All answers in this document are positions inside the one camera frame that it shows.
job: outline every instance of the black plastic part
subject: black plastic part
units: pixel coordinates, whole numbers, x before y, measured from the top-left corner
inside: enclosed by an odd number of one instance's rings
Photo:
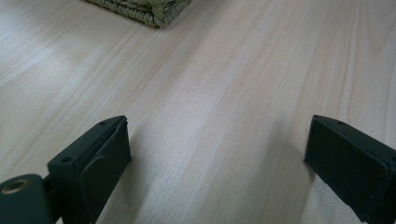
[[[0,185],[0,223],[53,223],[39,175],[20,175]]]
[[[396,220],[396,151],[336,119],[315,115],[304,161],[361,221]]]
[[[104,120],[49,163],[49,175],[0,185],[0,224],[94,223],[131,161],[124,116]]]
[[[98,123],[53,158],[49,175],[61,191],[64,223],[94,223],[130,161],[125,117]]]

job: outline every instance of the wooden table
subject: wooden table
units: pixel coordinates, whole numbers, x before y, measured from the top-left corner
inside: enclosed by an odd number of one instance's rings
[[[99,223],[360,223],[304,151],[314,114],[396,148],[395,24],[394,0],[194,0],[166,29],[0,0],[0,180],[126,115]]]

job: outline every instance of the textured green fabric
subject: textured green fabric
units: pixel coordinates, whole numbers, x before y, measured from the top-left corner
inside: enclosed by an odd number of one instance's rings
[[[191,0],[86,0],[147,25],[166,27]]]

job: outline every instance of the tabletop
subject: tabletop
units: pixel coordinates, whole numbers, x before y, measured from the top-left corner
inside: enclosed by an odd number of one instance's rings
[[[314,114],[396,148],[395,23],[394,0],[193,0],[165,29],[0,0],[0,182],[125,115],[98,223],[360,223],[304,151]]]

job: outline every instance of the wood grain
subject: wood grain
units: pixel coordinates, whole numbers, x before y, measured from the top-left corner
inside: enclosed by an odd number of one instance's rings
[[[99,223],[360,223],[304,148],[314,114],[396,148],[395,23],[394,0],[195,0],[166,29],[0,0],[0,180],[124,114]]]

